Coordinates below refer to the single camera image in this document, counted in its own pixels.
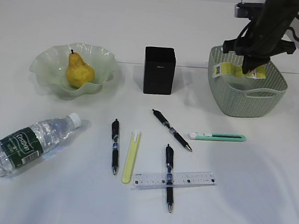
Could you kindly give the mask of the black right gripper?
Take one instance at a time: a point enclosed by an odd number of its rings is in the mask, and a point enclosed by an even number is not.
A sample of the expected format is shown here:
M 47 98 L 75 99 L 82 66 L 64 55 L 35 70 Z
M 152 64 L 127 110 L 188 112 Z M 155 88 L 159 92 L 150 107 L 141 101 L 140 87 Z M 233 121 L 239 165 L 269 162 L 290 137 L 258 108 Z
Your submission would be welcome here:
M 243 56 L 242 73 L 270 62 L 281 53 L 293 54 L 294 42 L 282 39 L 299 11 L 299 0 L 266 0 L 260 16 L 249 20 L 236 39 L 223 43 L 223 52 Z

